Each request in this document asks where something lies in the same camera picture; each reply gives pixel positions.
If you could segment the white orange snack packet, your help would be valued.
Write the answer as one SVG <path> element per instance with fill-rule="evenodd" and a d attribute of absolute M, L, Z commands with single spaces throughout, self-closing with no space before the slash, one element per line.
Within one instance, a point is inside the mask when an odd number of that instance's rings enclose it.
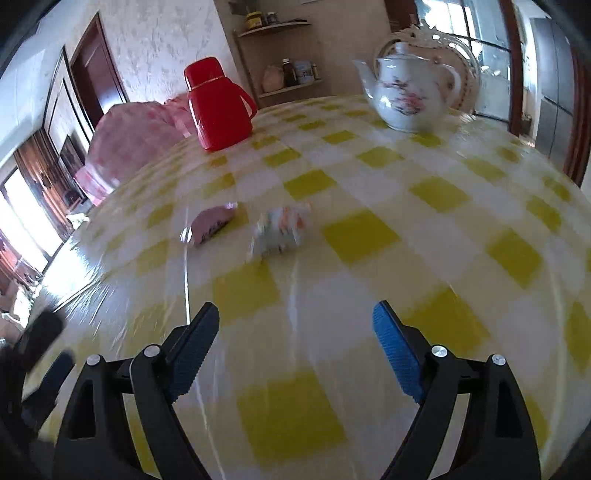
<path fill-rule="evenodd" d="M 263 258 L 273 252 L 301 246 L 311 223 L 311 204 L 297 203 L 263 212 L 253 229 L 249 258 Z"/>

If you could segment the red thermos jug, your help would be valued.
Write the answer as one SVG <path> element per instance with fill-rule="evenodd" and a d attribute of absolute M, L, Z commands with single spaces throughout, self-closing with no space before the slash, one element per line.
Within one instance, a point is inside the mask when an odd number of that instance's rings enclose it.
<path fill-rule="evenodd" d="M 252 119 L 259 108 L 249 93 L 225 76 L 215 57 L 188 65 L 184 78 L 190 112 L 203 149 L 224 150 L 252 135 Z"/>

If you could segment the corner wooden shelf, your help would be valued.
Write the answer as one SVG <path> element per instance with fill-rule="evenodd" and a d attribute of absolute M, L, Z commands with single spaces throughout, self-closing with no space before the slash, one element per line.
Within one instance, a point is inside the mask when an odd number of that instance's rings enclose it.
<path fill-rule="evenodd" d="M 318 72 L 322 55 L 311 19 L 277 1 L 231 1 L 229 6 L 240 16 L 233 39 L 260 108 L 328 93 Z"/>

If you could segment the white floral teapot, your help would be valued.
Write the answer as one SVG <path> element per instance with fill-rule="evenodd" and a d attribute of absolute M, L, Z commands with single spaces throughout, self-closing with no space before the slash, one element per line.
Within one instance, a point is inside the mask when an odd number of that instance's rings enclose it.
<path fill-rule="evenodd" d="M 451 65 L 411 52 L 399 42 L 394 54 L 378 59 L 374 73 L 362 60 L 353 65 L 363 90 L 381 119 L 392 129 L 407 133 L 431 131 L 462 93 L 460 73 Z"/>

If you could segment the pink snack packet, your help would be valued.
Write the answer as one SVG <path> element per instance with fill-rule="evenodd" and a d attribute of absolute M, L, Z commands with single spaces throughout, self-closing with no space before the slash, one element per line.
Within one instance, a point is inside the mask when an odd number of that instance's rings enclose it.
<path fill-rule="evenodd" d="M 235 219 L 238 203 L 229 202 L 202 210 L 179 235 L 181 243 L 190 246 L 202 245 Z"/>

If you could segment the pink checkered covered chair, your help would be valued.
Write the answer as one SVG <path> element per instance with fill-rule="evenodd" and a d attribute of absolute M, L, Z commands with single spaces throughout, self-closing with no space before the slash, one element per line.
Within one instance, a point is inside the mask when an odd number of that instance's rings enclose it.
<path fill-rule="evenodd" d="M 186 93 L 164 103 L 116 104 L 95 127 L 75 180 L 97 206 L 141 168 L 196 132 Z"/>

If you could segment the yellow checkered tablecloth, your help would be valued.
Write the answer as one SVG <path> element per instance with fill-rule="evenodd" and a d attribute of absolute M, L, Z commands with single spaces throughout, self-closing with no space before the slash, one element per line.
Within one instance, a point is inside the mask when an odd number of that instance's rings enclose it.
<path fill-rule="evenodd" d="M 36 310 L 54 350 L 136 355 L 214 303 L 221 327 L 175 404 L 215 479 L 377 479 L 417 406 L 372 325 L 387 300 L 454 354 L 503 355 L 551 476 L 590 420 L 590 204 L 506 131 L 466 115 L 389 129 L 359 96 L 263 110 L 217 153 L 172 147 L 62 247 Z M 179 235 L 229 202 L 202 245 Z M 249 258 L 267 210 L 311 204 L 301 246 Z"/>

